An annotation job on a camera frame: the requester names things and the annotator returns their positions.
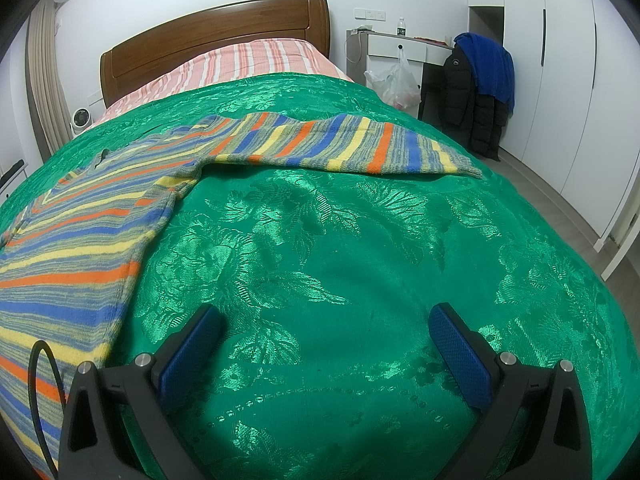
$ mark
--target black jacket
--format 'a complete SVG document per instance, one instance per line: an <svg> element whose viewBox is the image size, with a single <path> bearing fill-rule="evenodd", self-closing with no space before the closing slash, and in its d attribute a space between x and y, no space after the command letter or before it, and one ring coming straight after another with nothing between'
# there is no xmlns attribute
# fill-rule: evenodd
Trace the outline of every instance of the black jacket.
<svg viewBox="0 0 640 480"><path fill-rule="evenodd" d="M444 63L440 104L442 131L466 149L498 159L498 143L509 107L478 94L471 65L460 47Z"/></svg>

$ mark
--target blue sweater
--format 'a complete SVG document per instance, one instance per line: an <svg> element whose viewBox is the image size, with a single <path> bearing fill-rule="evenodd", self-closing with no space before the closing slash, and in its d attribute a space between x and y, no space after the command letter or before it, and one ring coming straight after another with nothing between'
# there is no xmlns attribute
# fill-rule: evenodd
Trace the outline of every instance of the blue sweater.
<svg viewBox="0 0 640 480"><path fill-rule="evenodd" d="M460 34L455 41L469 60L478 93L508 104L513 112L515 73L511 54L494 40L471 32Z"/></svg>

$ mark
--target wardrobe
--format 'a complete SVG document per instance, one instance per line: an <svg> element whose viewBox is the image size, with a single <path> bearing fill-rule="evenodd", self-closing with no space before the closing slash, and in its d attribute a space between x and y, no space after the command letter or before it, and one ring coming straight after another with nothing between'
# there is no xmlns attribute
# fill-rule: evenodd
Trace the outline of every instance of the wardrobe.
<svg viewBox="0 0 640 480"><path fill-rule="evenodd" d="M599 250L640 153L640 45L609 0L468 0L504 8L515 110L500 145L589 223Z"/></svg>

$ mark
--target wooden headboard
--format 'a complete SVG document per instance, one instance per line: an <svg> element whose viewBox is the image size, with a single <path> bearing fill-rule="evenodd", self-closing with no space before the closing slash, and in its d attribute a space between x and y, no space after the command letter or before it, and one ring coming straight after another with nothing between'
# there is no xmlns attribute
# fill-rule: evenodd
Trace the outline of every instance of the wooden headboard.
<svg viewBox="0 0 640 480"><path fill-rule="evenodd" d="M104 104L111 106L199 54L263 38L307 40L329 57L326 0L250 0L200 10L141 32L102 54Z"/></svg>

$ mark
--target plastic bag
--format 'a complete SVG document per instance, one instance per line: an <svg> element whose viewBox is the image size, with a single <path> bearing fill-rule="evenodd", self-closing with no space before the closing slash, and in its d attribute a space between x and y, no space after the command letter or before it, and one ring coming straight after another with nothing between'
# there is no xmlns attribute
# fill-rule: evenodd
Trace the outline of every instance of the plastic bag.
<svg viewBox="0 0 640 480"><path fill-rule="evenodd" d="M397 110L406 110L420 104L420 89L402 48L398 48L398 62L389 70L379 75L367 70L364 77L382 102Z"/></svg>

